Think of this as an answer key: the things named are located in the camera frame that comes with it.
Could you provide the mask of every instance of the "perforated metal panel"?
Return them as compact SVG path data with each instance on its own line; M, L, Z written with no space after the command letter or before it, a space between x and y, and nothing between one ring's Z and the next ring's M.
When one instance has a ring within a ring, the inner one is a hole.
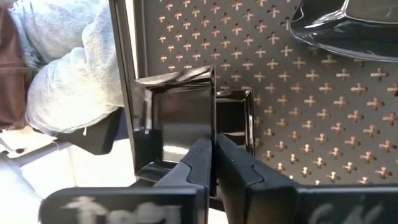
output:
M145 1L148 74L215 63L219 90L253 88L258 158L302 184L398 182L397 65L296 42L298 4Z

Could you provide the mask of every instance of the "white hoodie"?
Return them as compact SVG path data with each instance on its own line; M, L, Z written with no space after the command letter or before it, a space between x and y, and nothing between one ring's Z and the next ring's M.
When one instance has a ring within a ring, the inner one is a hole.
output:
M71 133L123 106L108 0L19 0L10 13L37 69L27 99L32 127Z

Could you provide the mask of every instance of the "black metal frame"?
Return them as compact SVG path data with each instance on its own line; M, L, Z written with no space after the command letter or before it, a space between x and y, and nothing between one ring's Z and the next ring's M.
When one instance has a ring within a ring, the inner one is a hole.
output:
M216 102L217 105L220 103L233 103L233 102L241 102L244 106L244 137L245 137L245 146L246 151L253 156L255 156L255 148L254 148L254 95L252 90L231 90L231 91L218 91L216 94ZM219 132L219 127L217 126L217 134L225 134Z
M130 142L134 142L133 136L133 114L132 112L132 83L136 77L134 68L133 54L131 50L131 37L129 27L126 2L124 0L109 0L111 10L113 33L116 46L116 54L118 58L119 73L121 80L121 88L123 93L124 109L126 111L127 131ZM136 156L134 146L131 144L131 153L134 165L136 164Z

